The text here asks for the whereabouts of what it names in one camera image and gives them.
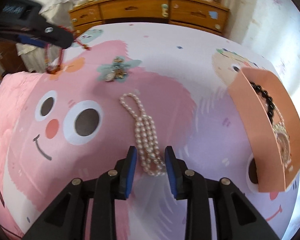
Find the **metal bolt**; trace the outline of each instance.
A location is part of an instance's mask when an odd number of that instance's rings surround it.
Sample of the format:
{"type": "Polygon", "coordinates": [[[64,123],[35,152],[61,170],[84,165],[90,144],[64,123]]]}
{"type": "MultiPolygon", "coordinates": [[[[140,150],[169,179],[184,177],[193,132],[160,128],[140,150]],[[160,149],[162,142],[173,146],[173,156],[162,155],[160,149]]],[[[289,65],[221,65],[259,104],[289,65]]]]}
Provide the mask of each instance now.
{"type": "Polygon", "coordinates": [[[108,171],[108,175],[113,177],[113,176],[116,176],[118,174],[118,172],[116,170],[109,170],[108,171]]]}
{"type": "Polygon", "coordinates": [[[53,32],[53,28],[52,27],[48,27],[44,30],[45,33],[52,33],[53,32]]]}
{"type": "Polygon", "coordinates": [[[193,170],[186,170],[186,171],[185,171],[185,174],[186,174],[187,176],[192,177],[192,176],[194,175],[194,171],[193,171],[193,170]]]}
{"type": "Polygon", "coordinates": [[[231,181],[228,178],[222,178],[221,183],[223,185],[230,185],[231,181]]]}
{"type": "Polygon", "coordinates": [[[81,183],[81,179],[79,178],[73,179],[71,183],[72,185],[77,186],[81,183]]]}

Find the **pink fluffy fabric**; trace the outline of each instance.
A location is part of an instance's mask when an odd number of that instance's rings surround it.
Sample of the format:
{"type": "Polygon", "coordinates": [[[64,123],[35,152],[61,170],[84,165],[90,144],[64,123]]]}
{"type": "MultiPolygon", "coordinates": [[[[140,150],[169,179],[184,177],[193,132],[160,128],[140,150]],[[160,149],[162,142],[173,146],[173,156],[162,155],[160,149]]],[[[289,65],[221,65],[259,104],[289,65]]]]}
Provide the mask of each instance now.
{"type": "MultiPolygon", "coordinates": [[[[7,75],[0,85],[0,192],[3,192],[3,172],[6,155],[13,129],[19,118],[21,109],[29,97],[29,94],[41,78],[39,73],[19,72],[7,75]]],[[[14,222],[9,210],[3,206],[0,200],[0,225],[22,237],[23,233],[14,222]]],[[[16,237],[7,233],[11,239],[16,237]]]]}

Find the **cartoon smile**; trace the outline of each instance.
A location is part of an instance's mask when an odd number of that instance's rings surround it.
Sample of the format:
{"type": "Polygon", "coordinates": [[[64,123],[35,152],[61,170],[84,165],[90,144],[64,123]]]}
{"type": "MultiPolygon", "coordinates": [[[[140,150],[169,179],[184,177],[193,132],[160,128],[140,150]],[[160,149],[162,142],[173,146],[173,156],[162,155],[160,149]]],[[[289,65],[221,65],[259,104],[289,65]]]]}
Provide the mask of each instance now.
{"type": "Polygon", "coordinates": [[[37,136],[36,138],[34,138],[33,141],[35,142],[35,145],[36,145],[38,151],[41,153],[41,155],[42,155],[43,157],[45,157],[47,160],[51,161],[51,160],[52,160],[52,157],[49,156],[49,155],[47,155],[47,154],[45,154],[45,152],[39,147],[39,144],[38,144],[38,138],[39,138],[39,137],[40,137],[40,134],[38,134],[38,136],[37,136]]]}
{"type": "Polygon", "coordinates": [[[282,207],[281,207],[281,205],[280,205],[278,211],[276,213],[274,213],[271,217],[268,217],[266,219],[266,221],[269,222],[272,218],[276,217],[276,215],[279,214],[279,213],[282,213],[282,207]]]}

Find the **black bead bracelet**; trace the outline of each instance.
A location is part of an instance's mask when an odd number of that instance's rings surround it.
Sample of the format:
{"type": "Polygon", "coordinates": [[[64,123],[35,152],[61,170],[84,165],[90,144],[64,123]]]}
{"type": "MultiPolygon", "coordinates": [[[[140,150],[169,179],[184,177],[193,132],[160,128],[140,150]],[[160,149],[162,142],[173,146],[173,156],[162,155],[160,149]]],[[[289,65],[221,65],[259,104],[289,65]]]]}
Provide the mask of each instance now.
{"type": "Polygon", "coordinates": [[[271,124],[273,124],[273,116],[274,116],[274,103],[272,102],[272,97],[268,95],[268,92],[266,90],[262,90],[262,87],[260,85],[256,85],[253,82],[250,82],[251,86],[255,90],[257,94],[260,94],[267,102],[268,104],[268,112],[267,115],[269,117],[269,120],[271,124]]]}

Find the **open cardboard box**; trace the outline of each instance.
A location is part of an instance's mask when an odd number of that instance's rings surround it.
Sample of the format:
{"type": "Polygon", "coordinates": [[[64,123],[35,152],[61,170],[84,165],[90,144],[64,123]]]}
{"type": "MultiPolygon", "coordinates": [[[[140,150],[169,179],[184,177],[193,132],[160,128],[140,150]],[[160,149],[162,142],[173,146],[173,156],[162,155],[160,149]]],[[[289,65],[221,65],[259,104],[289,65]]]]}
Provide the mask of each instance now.
{"type": "MultiPolygon", "coordinates": [[[[276,75],[268,70],[244,67],[228,87],[247,132],[257,167],[259,192],[285,191],[300,170],[300,118],[288,92],[276,75]],[[250,85],[267,90],[279,109],[290,137],[293,170],[285,170],[279,145],[264,108],[265,100],[250,85]]],[[[279,116],[274,111],[274,124],[279,116]]]]}

